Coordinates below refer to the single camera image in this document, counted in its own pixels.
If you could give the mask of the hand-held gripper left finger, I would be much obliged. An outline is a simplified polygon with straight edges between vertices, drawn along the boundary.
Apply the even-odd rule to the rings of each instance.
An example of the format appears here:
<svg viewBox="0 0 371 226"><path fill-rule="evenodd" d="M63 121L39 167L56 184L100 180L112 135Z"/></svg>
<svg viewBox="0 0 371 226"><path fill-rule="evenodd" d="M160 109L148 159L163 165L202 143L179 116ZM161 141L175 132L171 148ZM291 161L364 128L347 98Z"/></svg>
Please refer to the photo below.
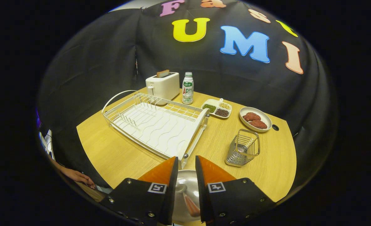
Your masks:
<svg viewBox="0 0 371 226"><path fill-rule="evenodd" d="M100 204L134 226L171 225L178 166L174 156L138 179L125 178Z"/></svg>

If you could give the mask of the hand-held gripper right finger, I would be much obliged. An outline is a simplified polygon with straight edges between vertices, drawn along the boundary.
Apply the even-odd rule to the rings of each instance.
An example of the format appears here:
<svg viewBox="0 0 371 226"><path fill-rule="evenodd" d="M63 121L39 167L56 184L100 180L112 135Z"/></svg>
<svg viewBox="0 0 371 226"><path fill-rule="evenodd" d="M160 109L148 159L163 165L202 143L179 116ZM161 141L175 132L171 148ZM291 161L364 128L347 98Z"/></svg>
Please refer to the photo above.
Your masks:
<svg viewBox="0 0 371 226"><path fill-rule="evenodd" d="M236 179L200 155L195 158L195 169L200 218L206 225L244 225L275 207L249 178Z"/></svg>

